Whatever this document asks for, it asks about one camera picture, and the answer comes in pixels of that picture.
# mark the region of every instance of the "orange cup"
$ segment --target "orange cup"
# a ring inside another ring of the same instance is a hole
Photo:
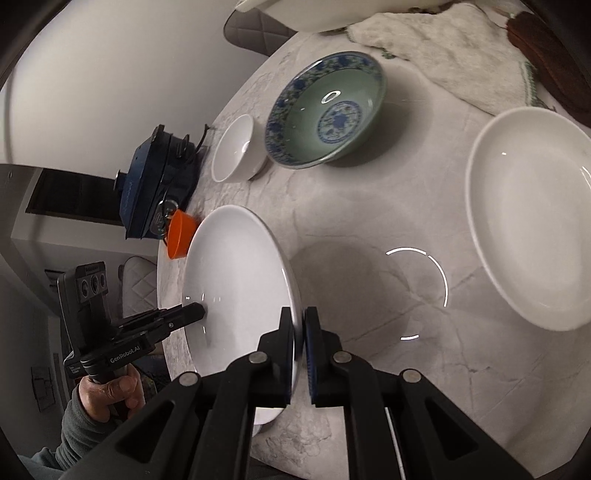
[[[168,257],[171,260],[187,256],[189,245],[191,245],[191,240],[197,231],[199,223],[181,210],[177,209],[174,212],[166,236]]]

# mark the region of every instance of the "table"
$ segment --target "table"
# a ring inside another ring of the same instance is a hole
[[[384,59],[343,34],[300,33],[232,98],[213,123],[211,144],[239,114],[264,124],[298,71],[343,50],[371,53],[388,76],[369,141],[306,170],[268,163],[242,184],[214,183],[210,152],[187,211],[206,215],[226,204],[253,210],[290,259],[302,305],[318,307],[323,328],[339,334],[345,349],[388,372],[417,368],[534,476],[557,468],[591,424],[591,326],[557,333],[531,325],[480,264],[464,177],[490,115],[406,61]],[[161,245],[161,307],[181,301],[183,275],[184,260],[170,261]],[[173,377],[194,370],[183,331],[164,351]],[[347,478],[342,411],[312,407],[301,370],[292,404],[254,437],[252,454],[303,478]]]

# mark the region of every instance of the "white towel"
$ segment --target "white towel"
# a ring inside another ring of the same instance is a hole
[[[410,60],[441,87],[493,115],[540,104],[531,64],[472,4],[437,15],[375,14],[347,32],[354,42]]]

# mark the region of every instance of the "blue and green patterned bowl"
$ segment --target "blue and green patterned bowl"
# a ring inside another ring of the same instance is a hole
[[[275,102],[265,129],[267,153],[286,168],[342,157],[367,139],[385,94],[386,75],[369,55],[342,51],[317,60]]]

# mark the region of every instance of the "human hand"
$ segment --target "human hand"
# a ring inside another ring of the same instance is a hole
[[[88,416],[102,423],[106,423],[111,417],[109,405],[125,401],[129,408],[127,418],[130,419],[146,404],[139,372],[131,364],[127,366],[127,375],[104,385],[94,383],[90,377],[84,377],[78,385],[78,393]]]

